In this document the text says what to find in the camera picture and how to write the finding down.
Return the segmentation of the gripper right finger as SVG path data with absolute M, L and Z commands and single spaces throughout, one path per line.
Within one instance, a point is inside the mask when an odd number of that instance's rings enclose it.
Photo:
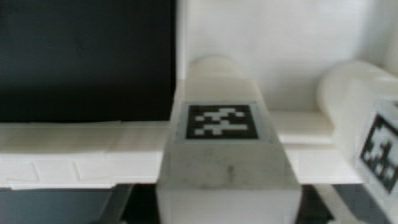
M 358 184 L 331 186 L 342 200 L 342 205 L 353 217 L 363 224 L 392 224 L 376 202 Z M 301 201 L 298 209 L 298 224 L 337 224 L 339 219 L 326 208 L 324 200 L 312 185 L 301 186 Z

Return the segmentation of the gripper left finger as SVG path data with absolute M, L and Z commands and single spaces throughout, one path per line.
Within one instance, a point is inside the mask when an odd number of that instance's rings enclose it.
M 154 186 L 0 188 L 0 224 L 159 224 Z

